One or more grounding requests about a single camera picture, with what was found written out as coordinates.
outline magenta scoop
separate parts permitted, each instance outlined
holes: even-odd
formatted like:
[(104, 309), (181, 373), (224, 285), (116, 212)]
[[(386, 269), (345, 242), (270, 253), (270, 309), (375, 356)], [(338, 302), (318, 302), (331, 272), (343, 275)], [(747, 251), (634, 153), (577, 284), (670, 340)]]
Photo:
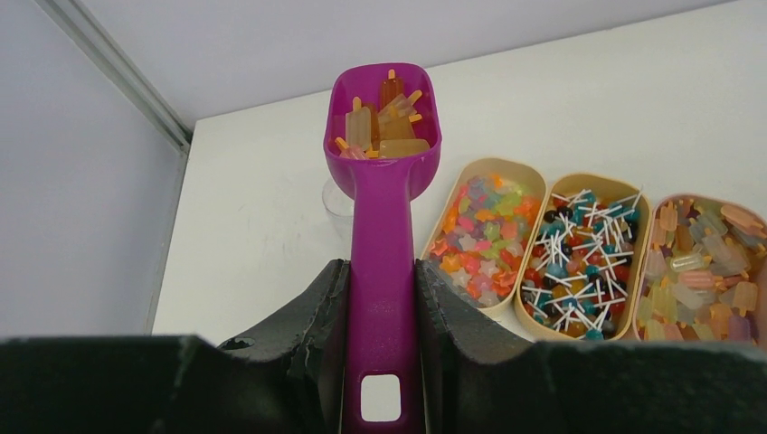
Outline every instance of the magenta scoop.
[[(345, 134), (345, 114), (352, 110), (352, 98), (378, 101), (389, 70), (402, 78), (405, 95), (423, 92), (414, 104), (422, 120), (413, 124), (413, 131), (429, 143), (429, 150), (394, 159), (339, 156), (334, 140)], [(336, 80), (327, 114), (325, 157), (336, 184), (355, 200), (346, 324), (345, 432), (425, 430), (410, 201), (434, 178), (441, 140), (431, 80), (423, 68), (409, 63), (366, 65), (348, 70)], [(399, 380), (400, 417), (366, 421), (361, 410), (362, 381), (365, 376), (384, 374), (396, 375)]]

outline star-shaped bead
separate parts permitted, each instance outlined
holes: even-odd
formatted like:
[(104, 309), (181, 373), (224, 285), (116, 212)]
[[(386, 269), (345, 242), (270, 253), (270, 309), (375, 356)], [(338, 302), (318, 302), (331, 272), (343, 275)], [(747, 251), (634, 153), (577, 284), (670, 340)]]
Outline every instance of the star-shaped bead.
[(458, 244), (460, 244), (463, 251), (470, 251), (474, 250), (474, 247), (477, 245), (477, 240), (474, 240), (468, 234), (465, 234), (458, 239)]
[(445, 240), (444, 237), (439, 237), (431, 245), (431, 253), (434, 253), (437, 256), (442, 256), (442, 253), (444, 253), (445, 250), (447, 249), (448, 249), (448, 242), (447, 240)]
[(450, 278), (453, 279), (453, 285), (465, 288), (471, 280), (471, 275), (467, 273), (465, 269), (459, 269), (458, 271), (450, 273)]
[(489, 278), (492, 278), (499, 271), (500, 269), (498, 269), (494, 260), (483, 260), (482, 265), (479, 267), (479, 272)]

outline white table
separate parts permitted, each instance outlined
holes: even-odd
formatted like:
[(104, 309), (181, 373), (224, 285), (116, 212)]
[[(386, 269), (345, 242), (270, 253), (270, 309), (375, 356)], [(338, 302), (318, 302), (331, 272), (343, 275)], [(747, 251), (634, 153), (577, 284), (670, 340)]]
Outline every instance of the white table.
[[(484, 156), (549, 183), (590, 171), (643, 185), (653, 202), (694, 192), (767, 215), (765, 23), (767, 2), (743, 0), (428, 69), (444, 139), (412, 203), (416, 254), (461, 168)], [(328, 100), (197, 123), (155, 334), (219, 344), (348, 257), (320, 198)], [(500, 322), (526, 335), (511, 307)]]

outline translucent popsicle bead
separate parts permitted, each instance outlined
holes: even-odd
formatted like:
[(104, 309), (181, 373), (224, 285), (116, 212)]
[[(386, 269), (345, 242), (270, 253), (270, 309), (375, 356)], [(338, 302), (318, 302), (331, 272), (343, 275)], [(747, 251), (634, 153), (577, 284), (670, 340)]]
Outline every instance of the translucent popsicle bead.
[(677, 207), (669, 202), (660, 208), (660, 216), (658, 222), (660, 227), (664, 231), (676, 231), (677, 230)]
[(360, 146), (363, 151), (370, 148), (370, 109), (361, 107), (346, 113), (346, 143)]
[(764, 225), (750, 212), (735, 205), (723, 205), (720, 212), (733, 226), (749, 235), (764, 235)]
[(711, 270), (691, 269), (679, 273), (679, 282), (690, 288), (713, 288), (717, 279)]
[(669, 323), (677, 321), (677, 300), (671, 294), (671, 288), (658, 287), (652, 293), (652, 310), (658, 312)]
[(698, 339), (701, 341), (715, 341), (714, 333), (711, 331), (711, 327), (708, 324), (693, 324), (693, 330), (695, 330)]
[(712, 233), (703, 237), (703, 245), (716, 262), (725, 263), (733, 257), (733, 251), (724, 244), (724, 240), (718, 234)]
[(666, 330), (657, 319), (650, 319), (645, 328), (646, 341), (663, 341), (666, 339)]
[(690, 236), (690, 230), (684, 224), (677, 226), (677, 249), (683, 253), (687, 253), (693, 249), (695, 242), (693, 237)]
[(381, 129), (382, 143), (384, 140), (415, 138), (415, 133), (412, 131), (412, 125), (408, 118), (392, 119), (379, 127)]
[(393, 119), (393, 115), (397, 118), (407, 118), (414, 114), (416, 114), (416, 111), (412, 106), (411, 99), (405, 98), (405, 96), (400, 93), (394, 97), (389, 104), (386, 104), (386, 106), (378, 111), (378, 123), (385, 124), (386, 122), (389, 122)]
[(690, 219), (690, 236), (693, 237), (693, 240), (697, 243), (703, 242), (703, 237), (705, 237), (705, 231), (702, 224), (698, 223), (696, 219)]
[(394, 70), (389, 70), (387, 79), (381, 83), (378, 107), (386, 107), (397, 95), (404, 93), (404, 89), (402, 78), (397, 77)]
[(642, 296), (639, 298), (639, 305), (637, 306), (637, 321), (639, 326), (644, 326), (652, 318), (652, 301), (649, 298)]
[(422, 138), (386, 139), (379, 145), (379, 158), (415, 156), (429, 150), (429, 143)]
[(686, 325), (694, 324), (695, 315), (695, 310), (692, 310), (681, 303), (677, 303), (677, 321)]
[(751, 249), (759, 249), (759, 246), (765, 246), (767, 245), (767, 240), (764, 238), (760, 238), (754, 235), (749, 235), (745, 233), (744, 231), (741, 231), (740, 228), (737, 228), (733, 226), (733, 234), (735, 237), (746, 247), (749, 247)]
[(670, 265), (675, 272), (681, 273), (691, 269), (701, 269), (705, 266), (705, 261), (700, 253), (690, 253), (672, 258)]
[(666, 274), (666, 260), (660, 250), (650, 249), (647, 253), (647, 266), (645, 266), (645, 278), (659, 280)]
[(742, 316), (730, 316), (727, 329), (727, 340), (751, 342), (751, 324)]
[(703, 305), (700, 297), (692, 289), (681, 283), (675, 283), (671, 288), (671, 293), (674, 295), (674, 298), (679, 300), (679, 303), (685, 305), (691, 311), (698, 310)]
[(728, 305), (722, 303), (714, 303), (709, 309), (711, 310), (712, 321), (719, 320), (726, 322), (733, 314), (733, 310)]
[(697, 216), (698, 222), (703, 225), (703, 228), (708, 228), (712, 233), (724, 236), (727, 233), (727, 226), (724, 225), (722, 219), (714, 215), (713, 212), (702, 212)]
[(756, 296), (759, 288), (751, 282), (740, 282), (735, 286), (733, 307), (740, 310), (741, 316), (756, 309)]
[(666, 230), (660, 227), (660, 219), (655, 219), (655, 222), (652, 225), (650, 243), (655, 247), (666, 244)]
[(719, 295), (719, 302), (724, 303), (728, 305), (729, 307), (733, 306), (734, 301), (735, 301), (735, 287), (729, 288), (725, 292)]
[(664, 335), (667, 341), (684, 341), (682, 333), (679, 331), (679, 327), (676, 324), (664, 324)]
[(716, 291), (710, 291), (708, 289), (693, 289), (693, 292), (700, 297), (703, 302), (703, 306), (711, 305), (716, 302)]

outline popsicle-shaped bead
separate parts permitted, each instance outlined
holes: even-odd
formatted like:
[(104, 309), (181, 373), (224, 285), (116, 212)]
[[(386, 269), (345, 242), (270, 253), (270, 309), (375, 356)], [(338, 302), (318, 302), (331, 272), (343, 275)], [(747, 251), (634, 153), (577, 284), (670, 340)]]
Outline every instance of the popsicle-shaped bead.
[(660, 227), (660, 219), (655, 219), (652, 225), (652, 237), (650, 242), (654, 247), (660, 247), (666, 244), (666, 230)]
[(741, 231), (749, 235), (767, 236), (767, 232), (764, 231), (764, 225), (759, 222), (759, 219), (743, 208), (727, 204), (722, 205), (720, 212), (728, 222)]
[(666, 330), (657, 319), (650, 319), (645, 328), (646, 341), (663, 341), (666, 339)]
[(660, 250), (650, 249), (647, 253), (647, 265), (645, 266), (645, 278), (659, 280), (666, 274), (666, 260)]
[(362, 107), (358, 97), (354, 98), (352, 105), (355, 109), (346, 113), (346, 143), (355, 145), (366, 151), (372, 142), (370, 138), (370, 109)]
[(378, 122), (385, 124), (393, 118), (407, 118), (409, 116), (415, 115), (418, 112), (412, 105), (420, 97), (420, 90), (414, 91), (409, 98), (405, 98), (402, 93), (397, 95), (394, 97), (394, 99), (392, 99), (392, 101), (389, 102), (389, 104), (386, 104), (386, 106), (381, 108), (381, 110), (378, 112)]
[(722, 222), (722, 219), (716, 216), (713, 212), (703, 211), (697, 216), (697, 220), (703, 225), (704, 231), (705, 229), (710, 229), (712, 233), (721, 236), (724, 236), (727, 233), (727, 226)]
[(703, 305), (703, 301), (697, 296), (696, 292), (681, 283), (675, 283), (671, 288), (674, 298), (687, 308), (695, 311)]
[(701, 341), (715, 341), (714, 333), (711, 331), (711, 327), (708, 324), (693, 324), (693, 330), (695, 330), (698, 339)]
[(692, 325), (688, 325), (687, 327), (682, 327), (679, 331), (682, 333), (682, 338), (684, 338), (686, 341), (700, 340), (700, 338), (697, 336), (695, 328)]
[(366, 102), (362, 107), (370, 111), (370, 142), (374, 151), (378, 150), (378, 142), (381, 141), (381, 129), (378, 127), (378, 113), (375, 111), (375, 104)]
[(677, 321), (683, 325), (690, 325), (695, 323), (696, 311), (689, 307), (677, 303)]
[(700, 301), (703, 302), (703, 306), (708, 306), (716, 301), (716, 291), (709, 289), (693, 289), (693, 292), (697, 294)]
[(705, 261), (700, 253), (690, 253), (672, 258), (670, 266), (675, 272), (681, 273), (691, 269), (701, 269), (705, 266)]
[(706, 324), (711, 321), (711, 306), (704, 304), (696, 312), (696, 322), (698, 324)]
[(381, 126), (381, 141), (415, 138), (412, 124), (408, 118), (392, 119)]
[(689, 252), (695, 246), (690, 230), (684, 224), (677, 226), (677, 249), (681, 252)]
[(690, 219), (689, 231), (690, 236), (695, 242), (703, 242), (703, 237), (705, 237), (705, 228), (696, 219)]
[(751, 249), (760, 250), (760, 245), (764, 248), (765, 244), (767, 244), (767, 240), (765, 238), (760, 238), (755, 235), (745, 233), (736, 226), (733, 226), (732, 234), (734, 234), (738, 241), (740, 241), (744, 246)]
[(429, 143), (422, 138), (409, 138), (401, 140), (381, 140), (378, 149), (379, 158), (401, 158), (414, 156), (429, 150)]
[(759, 288), (752, 282), (740, 282), (735, 285), (735, 297), (733, 307), (740, 310), (741, 316), (745, 316), (747, 311), (756, 309), (756, 297)]
[(365, 151), (362, 150), (357, 145), (350, 146), (346, 143), (346, 141), (341, 137), (336, 137), (336, 145), (338, 146), (338, 149), (341, 151), (339, 154), (343, 158), (349, 158), (351, 160), (366, 160), (367, 156), (365, 155)]
[(719, 302), (726, 304), (729, 307), (733, 306), (734, 301), (735, 301), (735, 287), (729, 288), (725, 292), (719, 295)]
[(745, 254), (737, 246), (726, 246), (730, 251), (730, 259), (726, 261), (713, 262), (711, 272), (717, 276), (732, 276), (745, 272), (750, 266)]
[(664, 231), (677, 230), (677, 207), (672, 203), (666, 203), (659, 211), (658, 222)]
[(381, 92), (378, 99), (378, 107), (386, 107), (387, 104), (404, 93), (405, 84), (402, 78), (396, 76), (394, 70), (389, 70), (388, 78), (381, 83)]
[(639, 326), (643, 327), (652, 318), (652, 302), (649, 298), (642, 296), (639, 298), (637, 306), (637, 321)]
[(679, 283), (690, 288), (713, 288), (721, 279), (715, 277), (708, 269), (691, 269), (679, 273)]
[(684, 341), (679, 327), (676, 324), (664, 324), (663, 332), (667, 341)]
[(732, 314), (733, 310), (723, 303), (714, 303), (709, 308), (711, 310), (711, 319), (728, 319)]
[(751, 342), (751, 323), (742, 316), (730, 316), (727, 324), (727, 340)]
[(702, 241), (705, 249), (714, 261), (719, 263), (727, 262), (733, 257), (733, 252), (724, 244), (721, 235), (711, 233), (703, 237)]
[(669, 323), (676, 323), (677, 300), (671, 294), (671, 287), (655, 288), (652, 293), (652, 310), (663, 316)]

